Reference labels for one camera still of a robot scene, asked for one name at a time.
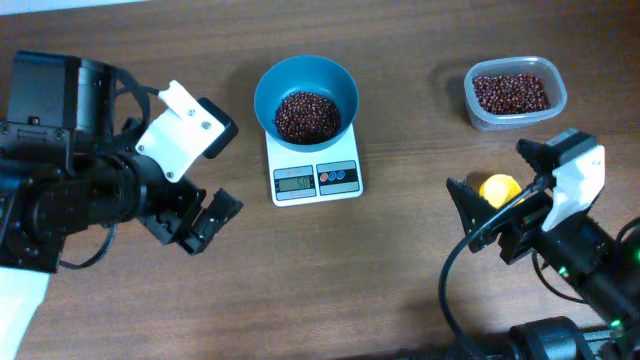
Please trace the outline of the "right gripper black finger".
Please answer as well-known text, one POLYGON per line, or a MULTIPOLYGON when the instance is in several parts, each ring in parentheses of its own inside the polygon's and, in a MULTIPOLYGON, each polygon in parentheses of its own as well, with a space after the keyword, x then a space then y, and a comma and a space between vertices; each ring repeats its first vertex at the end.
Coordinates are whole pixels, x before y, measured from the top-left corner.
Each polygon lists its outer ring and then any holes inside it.
POLYGON ((557 167, 556 157, 547 144, 520 139, 516 150, 536 174, 549 174, 557 167))
MULTIPOLYGON (((497 212, 497 210, 486 199, 476 193, 467 182, 448 178, 446 188, 459 213, 466 235, 480 228, 497 212)), ((497 224, 494 223, 483 230, 468 244, 469 250, 472 253, 477 253, 493 243, 497 238, 496 228, 497 224)))

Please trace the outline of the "yellow measuring scoop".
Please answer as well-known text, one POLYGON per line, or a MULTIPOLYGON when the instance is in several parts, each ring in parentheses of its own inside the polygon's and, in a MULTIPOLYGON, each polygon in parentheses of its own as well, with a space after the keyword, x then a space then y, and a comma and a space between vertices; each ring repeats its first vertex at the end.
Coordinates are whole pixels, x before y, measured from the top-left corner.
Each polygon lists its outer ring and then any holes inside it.
POLYGON ((492 207, 498 209, 515 198, 521 191, 521 186, 513 177, 495 174, 482 183, 479 194, 492 207))

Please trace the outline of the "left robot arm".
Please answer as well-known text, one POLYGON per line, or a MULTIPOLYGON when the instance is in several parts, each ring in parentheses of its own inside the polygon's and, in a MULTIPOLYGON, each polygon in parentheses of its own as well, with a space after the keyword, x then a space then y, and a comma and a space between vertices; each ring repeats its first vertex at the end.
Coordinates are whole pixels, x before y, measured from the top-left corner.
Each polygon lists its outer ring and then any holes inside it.
POLYGON ((1 122, 1 355, 16 356, 70 235, 102 226, 107 252, 126 222, 203 252, 242 203, 187 177, 237 135, 234 121, 179 82, 141 85, 126 70, 21 50, 1 122))

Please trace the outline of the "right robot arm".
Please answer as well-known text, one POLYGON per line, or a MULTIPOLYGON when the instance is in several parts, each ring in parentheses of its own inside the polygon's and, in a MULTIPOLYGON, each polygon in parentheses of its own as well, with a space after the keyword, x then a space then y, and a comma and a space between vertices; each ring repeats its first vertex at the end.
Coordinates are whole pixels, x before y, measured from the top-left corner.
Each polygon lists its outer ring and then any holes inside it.
POLYGON ((439 275, 441 311, 465 352, 475 359, 636 359, 639 356, 639 221, 609 235, 588 212, 605 180, 605 149, 595 136, 569 129, 545 142, 521 139, 517 151, 534 180, 495 207, 462 181, 448 179, 464 238, 439 275), (455 320, 447 301, 450 270, 458 255, 491 243, 512 264, 526 255, 543 259, 576 292, 577 301, 605 321, 598 347, 566 317, 512 327, 501 346, 481 347, 455 320))

